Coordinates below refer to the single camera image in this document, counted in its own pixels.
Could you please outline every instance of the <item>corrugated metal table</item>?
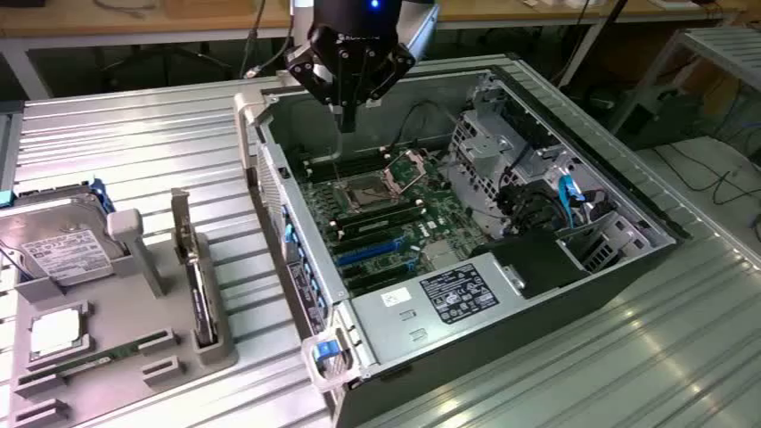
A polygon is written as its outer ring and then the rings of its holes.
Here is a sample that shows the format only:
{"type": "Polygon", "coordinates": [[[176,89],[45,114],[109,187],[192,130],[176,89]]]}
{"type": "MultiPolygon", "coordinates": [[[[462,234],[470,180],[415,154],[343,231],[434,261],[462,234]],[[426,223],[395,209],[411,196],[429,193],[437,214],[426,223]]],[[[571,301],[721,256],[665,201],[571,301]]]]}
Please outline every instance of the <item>corrugated metal table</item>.
{"type": "Polygon", "coordinates": [[[761,31],[742,27],[685,29],[667,40],[633,93],[618,108],[610,126],[613,133],[618,132],[681,47],[686,47],[699,58],[710,60],[727,74],[742,80],[755,91],[761,91],[761,31]]]}
{"type": "MultiPolygon", "coordinates": [[[[602,310],[367,426],[761,424],[757,256],[527,67],[491,59],[693,239],[602,310]]],[[[154,416],[168,418],[165,426],[329,425],[298,359],[292,316],[240,172],[230,109],[237,89],[226,83],[28,104],[17,191],[96,174],[117,207],[146,215],[150,242],[165,239],[170,227],[169,188],[190,188],[193,222],[212,236],[241,355],[226,371],[85,426],[134,427],[154,416]]],[[[14,294],[4,293],[0,393],[6,394],[14,294]]]]}
{"type": "MultiPolygon", "coordinates": [[[[240,354],[234,366],[84,426],[134,428],[156,421],[168,427],[249,426],[254,421],[272,427],[329,426],[322,397],[303,370],[299,340],[240,167],[232,112],[240,86],[221,83],[26,104],[17,193],[100,177],[116,208],[142,213],[145,241],[152,243],[169,238],[169,189],[189,190],[190,215],[210,240],[240,354]]],[[[5,414],[16,294],[6,286],[2,294],[0,411],[5,414]]]]}

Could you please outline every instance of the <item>table leg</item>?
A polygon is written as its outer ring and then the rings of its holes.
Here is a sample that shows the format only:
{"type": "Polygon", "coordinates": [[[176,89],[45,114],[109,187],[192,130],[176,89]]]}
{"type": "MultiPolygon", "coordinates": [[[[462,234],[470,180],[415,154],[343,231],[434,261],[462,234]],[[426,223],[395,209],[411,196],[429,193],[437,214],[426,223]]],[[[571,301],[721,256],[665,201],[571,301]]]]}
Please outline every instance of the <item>table leg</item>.
{"type": "Polygon", "coordinates": [[[5,61],[18,84],[26,92],[29,100],[45,100],[49,98],[49,90],[45,86],[38,74],[34,64],[28,57],[28,51],[24,46],[17,45],[10,41],[0,40],[0,52],[5,57],[5,61]]]}
{"type": "Polygon", "coordinates": [[[635,105],[639,103],[642,99],[642,95],[645,94],[646,89],[655,83],[657,77],[661,74],[662,69],[666,67],[670,58],[677,51],[679,45],[679,35],[681,33],[677,31],[671,38],[667,40],[663,49],[657,54],[655,60],[650,67],[646,69],[645,75],[639,79],[634,91],[626,96],[625,101],[622,102],[621,106],[615,109],[613,113],[613,118],[610,121],[610,125],[607,129],[610,130],[611,134],[617,134],[623,122],[629,118],[629,114],[634,110],[635,105]]]}
{"type": "Polygon", "coordinates": [[[578,71],[578,67],[581,66],[583,60],[586,59],[586,55],[590,52],[591,45],[594,44],[594,40],[597,39],[597,36],[599,35],[603,26],[605,26],[605,21],[599,20],[599,22],[593,24],[590,28],[586,30],[586,34],[581,39],[581,45],[578,45],[578,49],[573,54],[573,58],[570,58],[570,64],[567,65],[566,72],[562,75],[562,79],[559,79],[559,85],[557,85],[557,87],[562,87],[567,85],[567,83],[570,83],[570,80],[573,79],[573,76],[578,71]]]}

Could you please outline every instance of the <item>black cable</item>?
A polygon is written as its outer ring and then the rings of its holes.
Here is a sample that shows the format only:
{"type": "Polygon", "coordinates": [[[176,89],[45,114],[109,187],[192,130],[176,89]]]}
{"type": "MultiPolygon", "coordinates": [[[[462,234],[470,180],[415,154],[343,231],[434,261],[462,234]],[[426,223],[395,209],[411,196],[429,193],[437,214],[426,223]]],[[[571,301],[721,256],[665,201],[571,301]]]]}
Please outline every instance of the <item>black cable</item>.
{"type": "Polygon", "coordinates": [[[739,93],[742,92],[742,80],[737,80],[737,90],[734,91],[734,99],[733,99],[733,103],[729,106],[729,110],[726,111],[726,114],[723,114],[723,119],[718,125],[718,127],[715,128],[715,130],[713,131],[713,134],[717,136],[719,131],[723,128],[723,125],[726,125],[726,120],[729,120],[729,117],[733,114],[734,111],[734,107],[737,106],[737,100],[739,100],[739,93]]]}
{"type": "Polygon", "coordinates": [[[502,186],[503,179],[509,177],[514,167],[517,167],[518,163],[521,163],[525,155],[530,152],[530,150],[531,150],[531,145],[526,143],[523,145],[523,148],[518,152],[518,155],[514,157],[513,163],[510,163],[510,165],[505,167],[502,174],[499,175],[499,183],[497,184],[498,186],[502,186]]]}
{"type": "Polygon", "coordinates": [[[755,216],[753,223],[750,224],[750,228],[753,229],[753,233],[755,234],[755,239],[761,242],[761,235],[758,234],[758,225],[761,224],[761,214],[755,216]]]}
{"type": "MultiPolygon", "coordinates": [[[[590,0],[586,0],[583,2],[583,7],[581,8],[581,12],[578,14],[578,18],[575,19],[575,24],[573,24],[573,27],[577,27],[581,24],[581,20],[583,19],[583,14],[586,13],[586,8],[590,5],[590,0]]],[[[579,33],[578,35],[578,40],[575,42],[575,46],[573,47],[573,51],[570,52],[570,56],[567,58],[567,61],[565,63],[565,65],[562,66],[562,69],[559,69],[559,71],[557,72],[555,76],[551,77],[549,79],[550,82],[555,82],[558,78],[562,78],[562,74],[566,72],[567,67],[570,66],[570,62],[573,61],[573,57],[575,56],[575,52],[578,52],[578,48],[581,47],[581,43],[583,42],[583,32],[579,33]]]]}
{"type": "Polygon", "coordinates": [[[451,121],[454,126],[457,126],[457,118],[449,112],[446,107],[443,105],[441,105],[441,103],[437,103],[435,101],[431,101],[431,100],[421,100],[417,103],[414,103],[413,106],[409,108],[409,111],[406,111],[406,114],[403,115],[403,119],[402,119],[402,124],[399,125],[399,129],[395,133],[395,137],[391,139],[391,143],[389,144],[389,147],[386,148],[386,152],[391,152],[393,148],[399,143],[399,141],[402,139],[403,128],[406,127],[406,122],[407,122],[409,118],[411,117],[414,110],[417,110],[417,108],[422,107],[423,105],[433,105],[445,114],[446,118],[451,121]]]}
{"type": "Polygon", "coordinates": [[[753,190],[743,190],[738,185],[735,185],[731,181],[729,181],[729,180],[726,179],[726,176],[729,176],[729,172],[730,172],[730,171],[726,171],[726,172],[723,173],[722,179],[721,179],[718,185],[715,185],[715,188],[713,189],[711,202],[713,202],[715,205],[723,205],[723,204],[726,204],[726,203],[729,203],[729,202],[737,201],[739,198],[745,198],[746,196],[749,196],[749,197],[751,197],[751,198],[754,198],[754,199],[757,199],[757,200],[761,201],[761,198],[758,198],[758,196],[755,196],[755,193],[759,193],[759,192],[761,192],[761,188],[753,189],[753,190]],[[719,187],[722,186],[722,183],[729,184],[731,187],[734,187],[737,190],[739,190],[741,193],[737,194],[735,196],[733,196],[731,198],[725,199],[723,201],[718,201],[718,200],[715,199],[715,196],[717,196],[717,194],[718,194],[718,189],[719,189],[719,187]]]}
{"type": "Polygon", "coordinates": [[[686,153],[683,153],[683,152],[678,149],[677,146],[674,146],[673,144],[669,144],[669,147],[670,147],[681,156],[683,156],[686,159],[689,159],[690,161],[693,161],[694,163],[697,163],[698,165],[701,165],[706,170],[709,170],[710,173],[718,178],[718,179],[715,180],[715,182],[714,182],[710,186],[707,186],[707,187],[703,188],[703,189],[697,189],[697,188],[694,188],[693,186],[690,186],[690,185],[687,184],[687,182],[685,181],[683,177],[679,175],[679,173],[675,171],[675,169],[673,168],[673,166],[671,166],[671,165],[667,163],[667,161],[666,161],[667,166],[669,166],[670,169],[677,173],[677,176],[678,176],[679,180],[681,180],[682,183],[689,187],[690,190],[693,190],[693,191],[695,191],[695,192],[702,192],[702,191],[710,189],[710,188],[715,185],[715,187],[713,188],[713,195],[711,195],[711,202],[713,202],[713,204],[715,204],[715,205],[723,205],[723,204],[726,204],[726,203],[729,203],[729,202],[737,201],[739,198],[743,198],[743,197],[746,197],[746,196],[747,196],[747,197],[751,197],[751,198],[754,198],[754,199],[757,199],[757,200],[761,201],[761,197],[755,196],[755,193],[761,193],[761,188],[754,189],[754,190],[745,190],[745,189],[743,189],[742,187],[739,187],[735,183],[733,183],[731,181],[729,181],[729,180],[726,179],[726,177],[727,177],[729,174],[730,174],[730,171],[726,171],[723,174],[719,174],[718,172],[715,172],[715,169],[713,169],[709,165],[705,164],[705,162],[702,162],[702,161],[694,159],[691,156],[689,156],[686,153]],[[717,195],[718,195],[718,189],[719,189],[722,183],[726,183],[727,185],[730,185],[730,186],[731,186],[734,189],[737,189],[741,193],[737,194],[735,196],[733,196],[731,198],[723,200],[723,201],[718,201],[717,195]]]}
{"type": "Polygon", "coordinates": [[[288,44],[290,43],[290,34],[292,33],[293,33],[293,15],[290,16],[290,22],[288,24],[288,32],[285,33],[285,39],[282,40],[281,48],[274,53],[274,55],[261,65],[257,65],[253,69],[250,69],[250,71],[252,71],[250,78],[254,78],[261,73],[261,71],[270,66],[270,64],[274,62],[274,60],[277,60],[282,56],[282,53],[285,52],[285,49],[288,48],[288,44]]]}
{"type": "Polygon", "coordinates": [[[753,132],[750,134],[747,134],[747,137],[745,138],[745,148],[743,148],[743,155],[745,156],[750,156],[753,154],[750,152],[750,140],[758,132],[761,132],[761,128],[754,129],[753,132]]]}
{"type": "Polygon", "coordinates": [[[266,0],[260,0],[260,1],[261,4],[258,5],[257,18],[256,20],[253,20],[253,27],[250,27],[250,31],[248,32],[246,44],[244,46],[242,62],[240,63],[240,72],[237,74],[240,78],[245,77],[244,73],[246,72],[248,69],[248,56],[250,55],[250,44],[256,44],[258,38],[258,25],[261,24],[261,14],[264,13],[264,4],[266,3],[266,0]]]}
{"type": "Polygon", "coordinates": [[[683,183],[683,185],[687,187],[689,190],[691,190],[693,192],[705,192],[706,190],[709,190],[711,187],[714,187],[719,180],[715,180],[713,183],[710,183],[709,185],[706,185],[705,187],[695,187],[693,186],[686,178],[678,173],[677,169],[674,168],[674,166],[671,165],[671,163],[667,161],[666,157],[661,154],[661,152],[653,148],[653,152],[655,152],[655,155],[658,158],[661,158],[661,160],[663,161],[663,163],[666,164],[667,168],[673,171],[673,173],[677,175],[678,180],[683,183]]]}

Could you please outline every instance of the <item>power supply label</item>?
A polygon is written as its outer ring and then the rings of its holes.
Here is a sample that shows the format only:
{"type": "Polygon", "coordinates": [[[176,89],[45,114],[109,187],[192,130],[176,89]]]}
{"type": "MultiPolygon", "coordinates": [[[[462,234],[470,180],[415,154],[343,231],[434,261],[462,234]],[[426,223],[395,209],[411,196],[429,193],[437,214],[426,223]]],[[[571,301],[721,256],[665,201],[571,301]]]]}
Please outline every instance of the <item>power supply label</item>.
{"type": "Polygon", "coordinates": [[[471,264],[423,279],[419,285],[446,324],[454,324],[499,303],[471,264]]]}

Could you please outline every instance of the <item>wooden table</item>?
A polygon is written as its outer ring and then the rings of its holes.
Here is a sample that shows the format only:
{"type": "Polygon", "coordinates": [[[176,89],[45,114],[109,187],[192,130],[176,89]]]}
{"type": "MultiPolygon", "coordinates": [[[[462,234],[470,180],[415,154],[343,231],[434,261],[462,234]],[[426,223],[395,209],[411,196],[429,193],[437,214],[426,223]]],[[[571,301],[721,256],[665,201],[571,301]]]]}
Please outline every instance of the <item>wooden table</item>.
{"type": "MultiPolygon", "coordinates": [[[[731,19],[741,10],[742,0],[721,0],[723,12],[731,19]]],[[[579,10],[570,7],[529,7],[519,0],[438,0],[438,29],[477,29],[537,27],[574,24],[579,10]]],[[[288,28],[288,0],[266,2],[258,37],[284,37],[288,28]]],[[[665,11],[647,0],[629,0],[618,21],[681,21],[705,19],[702,9],[665,11]]],[[[204,19],[170,19],[161,9],[146,11],[145,19],[104,10],[89,0],[48,0],[42,8],[0,8],[0,53],[16,74],[29,99],[49,97],[49,91],[28,58],[33,49],[102,45],[148,45],[246,37],[253,15],[204,19]]],[[[581,22],[590,31],[563,76],[567,83],[589,46],[599,34],[603,10],[589,8],[581,22]]]]}

